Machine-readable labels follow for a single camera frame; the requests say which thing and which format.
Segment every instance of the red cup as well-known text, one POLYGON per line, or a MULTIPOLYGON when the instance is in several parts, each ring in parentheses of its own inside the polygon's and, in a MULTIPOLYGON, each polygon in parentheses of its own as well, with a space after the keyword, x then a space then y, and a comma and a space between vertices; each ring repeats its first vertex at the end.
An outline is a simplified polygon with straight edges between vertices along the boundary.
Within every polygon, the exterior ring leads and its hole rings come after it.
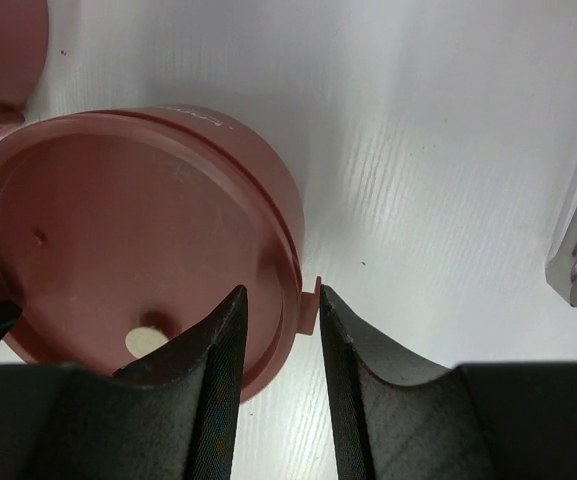
POLYGON ((24 122, 47 50, 46 0, 0 0, 0 136, 24 122))
POLYGON ((0 141, 0 300, 24 308, 7 342, 27 361, 110 374, 134 360, 129 332, 172 338, 243 284, 246 400, 313 331, 303 239, 285 165, 219 112, 81 113, 0 141))

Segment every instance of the white surface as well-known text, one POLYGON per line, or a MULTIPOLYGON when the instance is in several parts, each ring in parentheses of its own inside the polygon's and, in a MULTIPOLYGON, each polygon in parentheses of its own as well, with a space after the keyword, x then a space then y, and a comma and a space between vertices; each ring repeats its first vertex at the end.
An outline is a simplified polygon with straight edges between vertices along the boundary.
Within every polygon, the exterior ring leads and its hole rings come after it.
MULTIPOLYGON (((33 120, 222 110, 299 183, 306 285, 445 364, 577 358, 543 272, 577 164, 577 2, 55 0, 51 21, 33 120)), ((241 410, 233 478, 335 470, 319 338, 300 337, 241 410)))

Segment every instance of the plastic lid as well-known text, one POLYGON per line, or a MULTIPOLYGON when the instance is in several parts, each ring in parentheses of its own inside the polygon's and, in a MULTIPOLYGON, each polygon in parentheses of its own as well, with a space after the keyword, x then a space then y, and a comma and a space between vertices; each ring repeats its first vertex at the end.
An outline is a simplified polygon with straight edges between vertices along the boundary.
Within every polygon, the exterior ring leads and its hole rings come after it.
POLYGON ((243 284, 246 399, 316 313, 274 216, 232 162, 178 129, 107 114, 22 129, 0 142, 0 299, 24 309, 8 342, 26 360, 111 373, 134 360, 131 331, 174 337, 243 284))

